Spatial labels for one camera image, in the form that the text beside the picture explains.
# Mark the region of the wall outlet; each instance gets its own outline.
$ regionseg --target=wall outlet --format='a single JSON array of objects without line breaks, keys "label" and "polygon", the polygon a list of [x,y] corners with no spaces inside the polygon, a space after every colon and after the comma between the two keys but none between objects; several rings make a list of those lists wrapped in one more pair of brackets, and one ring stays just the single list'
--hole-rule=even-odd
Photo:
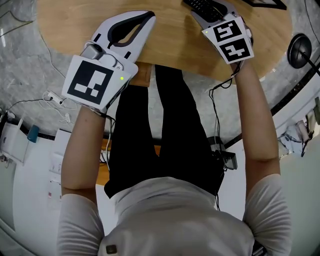
[{"label": "wall outlet", "polygon": [[55,94],[54,92],[52,92],[52,91],[49,91],[48,96],[49,96],[50,98],[52,98],[52,100],[53,100],[54,102],[58,103],[59,105],[61,105],[62,102],[63,102],[62,98],[60,98],[58,95],[56,95],[56,94]]}]

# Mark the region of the black pants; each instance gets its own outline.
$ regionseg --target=black pants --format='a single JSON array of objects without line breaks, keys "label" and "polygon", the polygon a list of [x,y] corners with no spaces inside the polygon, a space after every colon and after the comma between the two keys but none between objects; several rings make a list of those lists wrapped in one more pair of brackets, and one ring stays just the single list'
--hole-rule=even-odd
[{"label": "black pants", "polygon": [[149,125],[148,88],[130,85],[116,111],[104,191],[111,198],[144,180],[173,177],[214,194],[211,147],[182,71],[156,65],[155,74],[164,112],[160,156]]}]

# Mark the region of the marble floor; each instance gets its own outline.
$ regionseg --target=marble floor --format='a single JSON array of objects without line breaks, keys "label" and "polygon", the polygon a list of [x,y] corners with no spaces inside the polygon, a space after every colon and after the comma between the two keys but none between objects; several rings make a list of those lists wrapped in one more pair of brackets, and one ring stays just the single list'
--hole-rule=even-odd
[{"label": "marble floor", "polygon": [[[304,1],[286,2],[292,17],[292,35],[305,33],[310,38],[313,47],[311,59],[316,61],[320,55],[320,45],[312,32]],[[306,5],[314,32],[320,38],[320,7],[314,0],[306,0]],[[46,91],[60,95],[64,78],[52,63],[66,75],[71,56],[47,48],[37,23],[37,1],[0,0],[0,17],[0,107],[7,109],[18,101],[41,99]],[[284,53],[278,65],[261,81],[270,108],[286,96],[309,69],[308,65],[299,70],[293,69]],[[188,72],[183,75],[196,101],[205,132],[208,137],[213,136],[216,117],[208,93],[219,81]],[[241,133],[235,86],[228,90],[218,89],[214,98],[221,123],[221,137],[224,142],[228,142]],[[109,109],[111,116],[115,115],[117,104],[118,101]],[[60,113],[63,116],[69,113],[71,121],[75,122],[79,107],[71,110],[75,104],[69,100],[66,100],[65,106],[70,109],[62,109]],[[17,117],[24,119],[27,128],[37,125],[42,133],[48,135],[55,135],[59,128],[70,131],[73,127],[72,124],[59,122],[62,118],[57,111],[43,109],[38,102],[19,103],[11,110]],[[162,119],[163,109],[153,72],[149,88],[149,121],[156,139],[161,138]]]}]

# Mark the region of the man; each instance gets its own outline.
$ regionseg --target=man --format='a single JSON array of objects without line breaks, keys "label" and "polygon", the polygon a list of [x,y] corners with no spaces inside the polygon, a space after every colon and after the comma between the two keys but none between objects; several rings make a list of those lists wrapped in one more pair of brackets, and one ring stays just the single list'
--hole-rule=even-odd
[{"label": "man", "polygon": [[148,89],[129,86],[116,113],[104,188],[118,223],[106,237],[95,190],[105,120],[81,108],[62,164],[58,254],[251,256],[257,241],[268,255],[289,255],[276,130],[250,61],[235,77],[246,161],[243,221],[214,208],[218,170],[182,72],[155,71],[164,111],[160,156],[148,121]]}]

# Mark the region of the black device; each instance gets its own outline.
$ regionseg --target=black device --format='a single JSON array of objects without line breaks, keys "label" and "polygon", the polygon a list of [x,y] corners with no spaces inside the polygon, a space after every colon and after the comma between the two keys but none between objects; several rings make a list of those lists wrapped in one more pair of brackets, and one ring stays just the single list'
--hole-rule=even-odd
[{"label": "black device", "polygon": [[252,7],[264,7],[264,8],[274,8],[280,10],[286,10],[287,6],[281,2],[281,0],[271,0],[273,3],[270,3],[270,0],[242,0]]},{"label": "black device", "polygon": [[228,13],[228,8],[213,0],[183,0],[206,22],[213,23],[223,20]]},{"label": "black device", "polygon": [[300,69],[309,63],[314,71],[320,76],[320,71],[310,60],[311,53],[312,45],[310,39],[305,34],[300,33],[294,36],[291,40],[287,52],[287,58],[289,64],[295,69]]}]

